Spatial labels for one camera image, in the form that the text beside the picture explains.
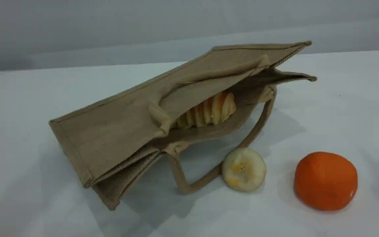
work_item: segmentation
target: jute bag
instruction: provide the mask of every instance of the jute bag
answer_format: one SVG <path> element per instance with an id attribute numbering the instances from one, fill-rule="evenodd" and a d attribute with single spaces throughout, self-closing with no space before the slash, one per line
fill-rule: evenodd
<path id="1" fill-rule="evenodd" d="M 238 147 L 248 146 L 267 121 L 276 85 L 315 77 L 275 69 L 311 42 L 214 47 L 206 54 L 49 122 L 85 188 L 93 187 L 113 210 L 125 192 L 158 159 L 167 156 L 179 190 L 197 191 L 220 175 L 220 164 L 188 183 L 179 153 L 190 144 L 239 129 L 258 103 L 263 112 Z M 219 125 L 172 129 L 176 119 L 222 91 L 232 92 L 236 112 Z"/>

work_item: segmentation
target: pastry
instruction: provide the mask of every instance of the pastry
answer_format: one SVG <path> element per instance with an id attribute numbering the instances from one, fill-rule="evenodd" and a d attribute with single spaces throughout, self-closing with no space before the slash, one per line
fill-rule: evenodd
<path id="1" fill-rule="evenodd" d="M 236 111 L 235 97 L 229 92 L 220 92 L 188 110 L 176 120 L 176 127 L 186 129 L 223 123 Z"/>

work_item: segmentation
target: table surface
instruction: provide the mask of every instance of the table surface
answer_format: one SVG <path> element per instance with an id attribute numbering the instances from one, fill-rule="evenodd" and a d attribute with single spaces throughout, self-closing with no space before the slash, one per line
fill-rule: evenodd
<path id="1" fill-rule="evenodd" d="M 108 211 L 81 187 L 48 121 L 180 64 L 0 72 L 0 236 L 379 236 L 379 51 L 296 55 L 279 67 L 318 81 L 278 86 L 251 145 L 267 165 L 254 193 L 217 178 L 181 195 L 160 160 Z M 261 110 L 235 134 L 185 150 L 188 178 L 220 162 Z M 358 170 L 356 196 L 339 212 L 313 210 L 293 193 L 296 164 L 314 151 L 343 155 Z"/>

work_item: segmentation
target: orange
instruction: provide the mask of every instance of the orange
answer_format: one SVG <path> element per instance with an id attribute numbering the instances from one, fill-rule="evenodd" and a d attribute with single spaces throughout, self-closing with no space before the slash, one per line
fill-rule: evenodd
<path id="1" fill-rule="evenodd" d="M 343 156 L 314 152 L 296 167 L 294 190 L 307 205 L 319 210 L 340 210 L 355 196 L 358 172 Z"/>

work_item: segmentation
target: bread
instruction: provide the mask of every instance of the bread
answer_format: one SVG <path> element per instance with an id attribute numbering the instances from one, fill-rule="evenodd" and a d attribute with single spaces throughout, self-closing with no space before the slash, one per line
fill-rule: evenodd
<path id="1" fill-rule="evenodd" d="M 236 111 L 235 97 L 229 92 L 220 92 L 188 110 L 176 120 L 176 127 L 217 125 L 226 121 Z"/>
<path id="2" fill-rule="evenodd" d="M 221 167 L 227 185 L 242 192 L 257 189 L 264 182 L 266 170 L 260 154 L 248 147 L 238 148 L 229 153 Z"/>

